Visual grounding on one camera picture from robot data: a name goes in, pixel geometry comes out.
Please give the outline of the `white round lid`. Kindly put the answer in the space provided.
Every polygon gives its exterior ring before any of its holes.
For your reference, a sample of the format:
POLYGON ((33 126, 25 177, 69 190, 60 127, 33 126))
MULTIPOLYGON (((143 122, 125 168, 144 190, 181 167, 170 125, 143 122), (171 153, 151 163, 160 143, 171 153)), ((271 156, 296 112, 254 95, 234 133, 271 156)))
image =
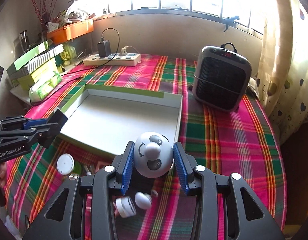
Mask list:
POLYGON ((73 172, 75 166, 74 158, 68 154, 62 154, 57 159, 56 168, 58 173, 60 173, 63 176, 67 176, 73 172))

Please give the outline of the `white ribbed cylinder jar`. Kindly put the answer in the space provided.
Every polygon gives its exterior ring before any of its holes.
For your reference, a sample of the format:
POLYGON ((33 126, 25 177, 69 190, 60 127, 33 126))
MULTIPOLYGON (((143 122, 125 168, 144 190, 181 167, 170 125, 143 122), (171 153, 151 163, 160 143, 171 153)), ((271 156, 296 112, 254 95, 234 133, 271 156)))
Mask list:
POLYGON ((117 213, 122 218, 129 218, 136 215, 136 208, 131 197, 121 197, 115 200, 117 213))

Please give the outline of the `green tissue pack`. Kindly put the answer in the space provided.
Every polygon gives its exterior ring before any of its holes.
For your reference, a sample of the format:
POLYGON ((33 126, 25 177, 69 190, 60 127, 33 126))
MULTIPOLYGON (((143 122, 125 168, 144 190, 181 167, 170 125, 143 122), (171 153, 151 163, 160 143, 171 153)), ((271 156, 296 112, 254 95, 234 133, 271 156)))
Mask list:
POLYGON ((61 82, 61 80, 62 78, 59 73, 53 75, 50 73, 47 74, 46 77, 39 79, 38 82, 29 89, 30 102, 41 102, 61 82))

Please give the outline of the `shallow white green cardboard box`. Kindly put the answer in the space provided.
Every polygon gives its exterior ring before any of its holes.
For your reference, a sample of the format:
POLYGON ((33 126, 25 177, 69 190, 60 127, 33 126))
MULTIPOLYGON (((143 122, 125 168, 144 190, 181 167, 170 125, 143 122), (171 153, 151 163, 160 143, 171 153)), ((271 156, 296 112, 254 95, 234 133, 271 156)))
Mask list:
POLYGON ((145 132, 174 144, 182 116, 180 94, 126 87, 84 85, 61 108, 68 118, 59 137, 94 155, 123 154, 145 132))

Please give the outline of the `plaid pink green tablecloth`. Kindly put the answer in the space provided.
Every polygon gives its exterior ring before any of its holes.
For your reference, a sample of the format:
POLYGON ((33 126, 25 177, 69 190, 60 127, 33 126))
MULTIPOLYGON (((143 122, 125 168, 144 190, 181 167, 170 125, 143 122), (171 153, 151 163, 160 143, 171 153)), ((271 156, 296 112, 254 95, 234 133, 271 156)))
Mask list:
MULTIPOLYGON (((102 67, 90 70, 79 65, 63 78, 59 91, 27 113, 28 118, 49 116, 62 107, 83 85, 130 87, 183 96, 179 140, 198 164, 215 173, 237 172, 249 183, 277 224, 283 227, 287 212, 287 182, 279 143, 270 121, 254 95, 248 94, 239 109, 226 113, 197 102, 189 86, 196 62, 186 59, 143 55, 135 67, 102 67)), ((98 166, 111 161, 97 157, 66 141, 56 139, 49 148, 34 145, 33 152, 7 163, 6 209, 20 232, 33 220, 62 183, 56 162, 69 153, 83 164, 98 166)), ((158 197, 149 211, 118 218, 119 239, 189 239, 195 199, 184 195, 175 172, 148 181, 133 177, 131 190, 156 190, 158 197)))

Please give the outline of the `stack of green white boxes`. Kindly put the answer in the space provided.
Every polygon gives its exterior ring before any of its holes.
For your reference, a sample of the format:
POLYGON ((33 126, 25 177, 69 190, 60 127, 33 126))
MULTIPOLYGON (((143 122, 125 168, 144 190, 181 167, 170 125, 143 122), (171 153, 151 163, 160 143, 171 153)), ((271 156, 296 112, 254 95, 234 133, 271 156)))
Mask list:
POLYGON ((49 46, 48 41, 44 41, 32 47, 18 59, 16 59, 6 70, 12 87, 19 85, 18 79, 32 74, 47 61, 63 52, 63 44, 49 46))

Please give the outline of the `orange plastic tray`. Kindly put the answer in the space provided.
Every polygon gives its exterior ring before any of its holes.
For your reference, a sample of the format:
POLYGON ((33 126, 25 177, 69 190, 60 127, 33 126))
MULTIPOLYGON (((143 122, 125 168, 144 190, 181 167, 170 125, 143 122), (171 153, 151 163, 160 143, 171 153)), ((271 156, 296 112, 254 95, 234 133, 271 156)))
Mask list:
POLYGON ((55 45, 65 43, 79 36, 94 31, 93 19, 72 23, 47 33, 47 39, 50 39, 55 45))

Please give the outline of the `grey black space heater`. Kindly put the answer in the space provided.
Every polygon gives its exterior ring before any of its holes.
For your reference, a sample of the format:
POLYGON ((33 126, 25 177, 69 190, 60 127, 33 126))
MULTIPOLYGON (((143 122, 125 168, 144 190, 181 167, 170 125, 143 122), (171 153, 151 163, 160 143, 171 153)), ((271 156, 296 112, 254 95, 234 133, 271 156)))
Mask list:
POLYGON ((234 44, 205 46, 198 55, 192 93, 194 98, 216 109, 233 112, 246 93, 252 67, 238 54, 234 44))

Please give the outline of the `beige power strip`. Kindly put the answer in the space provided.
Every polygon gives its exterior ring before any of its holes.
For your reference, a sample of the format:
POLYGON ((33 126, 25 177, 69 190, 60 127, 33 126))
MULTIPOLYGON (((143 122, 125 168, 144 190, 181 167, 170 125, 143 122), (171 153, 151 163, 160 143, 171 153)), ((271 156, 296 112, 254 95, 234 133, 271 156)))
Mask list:
POLYGON ((101 58, 98 54, 92 54, 83 60, 85 66, 136 66, 142 60, 142 55, 137 53, 128 53, 126 56, 111 54, 108 57, 101 58))

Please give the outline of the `black charger adapter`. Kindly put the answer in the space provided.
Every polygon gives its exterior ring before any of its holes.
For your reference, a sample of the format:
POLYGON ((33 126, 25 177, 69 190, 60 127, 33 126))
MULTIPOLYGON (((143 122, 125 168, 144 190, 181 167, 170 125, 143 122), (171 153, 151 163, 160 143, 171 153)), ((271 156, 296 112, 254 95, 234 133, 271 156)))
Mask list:
POLYGON ((109 40, 104 40, 104 38, 101 38, 101 41, 97 44, 99 57, 104 58, 108 57, 111 54, 111 46, 109 40))

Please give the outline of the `white plug in strip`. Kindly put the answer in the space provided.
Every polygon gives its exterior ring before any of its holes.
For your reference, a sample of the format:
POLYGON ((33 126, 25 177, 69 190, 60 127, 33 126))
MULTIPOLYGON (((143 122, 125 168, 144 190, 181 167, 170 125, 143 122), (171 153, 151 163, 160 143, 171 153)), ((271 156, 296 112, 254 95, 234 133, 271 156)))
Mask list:
POLYGON ((126 56, 128 54, 128 49, 132 48, 136 53, 139 53, 139 51, 134 48, 133 46, 124 46, 123 48, 121 48, 120 54, 119 56, 126 56))

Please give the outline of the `cream heart pattern curtain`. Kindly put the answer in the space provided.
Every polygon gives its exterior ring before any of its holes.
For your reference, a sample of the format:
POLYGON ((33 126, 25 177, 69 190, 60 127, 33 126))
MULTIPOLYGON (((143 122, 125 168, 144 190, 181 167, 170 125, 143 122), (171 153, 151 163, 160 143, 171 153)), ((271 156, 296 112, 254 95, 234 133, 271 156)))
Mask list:
POLYGON ((266 16, 259 100, 283 144, 308 122, 308 13, 300 0, 260 1, 266 16))

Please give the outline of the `black window latch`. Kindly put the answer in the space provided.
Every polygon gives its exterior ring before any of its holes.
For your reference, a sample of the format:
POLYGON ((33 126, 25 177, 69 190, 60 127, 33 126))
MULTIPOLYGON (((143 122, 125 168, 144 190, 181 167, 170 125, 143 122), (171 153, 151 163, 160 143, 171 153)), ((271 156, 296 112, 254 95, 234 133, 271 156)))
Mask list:
POLYGON ((223 20, 223 23, 225 24, 224 33, 228 30, 229 26, 235 22, 235 20, 240 20, 240 17, 236 15, 234 17, 227 17, 223 20))

